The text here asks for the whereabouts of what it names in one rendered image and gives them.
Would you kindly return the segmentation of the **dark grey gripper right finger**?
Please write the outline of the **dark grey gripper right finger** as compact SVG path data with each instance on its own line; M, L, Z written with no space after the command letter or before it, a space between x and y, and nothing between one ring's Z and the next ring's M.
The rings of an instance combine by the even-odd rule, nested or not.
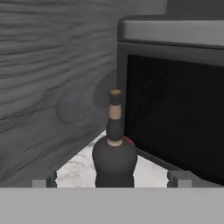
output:
M190 171L168 171L167 187L177 188L220 188L220 185L206 181Z

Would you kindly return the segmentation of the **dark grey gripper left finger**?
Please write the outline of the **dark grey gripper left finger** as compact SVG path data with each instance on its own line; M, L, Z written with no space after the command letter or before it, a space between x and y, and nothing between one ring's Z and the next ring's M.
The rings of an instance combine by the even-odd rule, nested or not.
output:
M57 172L54 171L47 175L38 175L31 181L32 188L54 188L57 186L56 183Z

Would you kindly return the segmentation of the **red round object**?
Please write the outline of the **red round object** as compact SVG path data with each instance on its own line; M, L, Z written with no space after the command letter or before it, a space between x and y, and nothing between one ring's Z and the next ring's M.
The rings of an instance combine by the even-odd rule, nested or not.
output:
M131 143L132 145L135 146L135 143L131 139L129 139L127 136L123 136L123 138L126 139L129 143Z

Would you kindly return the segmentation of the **dark bottle with tan neck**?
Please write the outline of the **dark bottle with tan neck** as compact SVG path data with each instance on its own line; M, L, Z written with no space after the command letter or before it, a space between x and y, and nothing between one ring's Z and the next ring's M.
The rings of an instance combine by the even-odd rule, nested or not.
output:
M122 92L109 92L106 136L94 145L92 159L96 171L96 187L134 187L137 148L123 135Z

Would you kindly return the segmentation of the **black microwave oven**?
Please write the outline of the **black microwave oven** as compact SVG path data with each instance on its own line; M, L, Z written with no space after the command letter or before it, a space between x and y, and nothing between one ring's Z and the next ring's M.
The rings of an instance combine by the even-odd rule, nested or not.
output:
M122 18L117 86L141 154L224 186L224 18Z

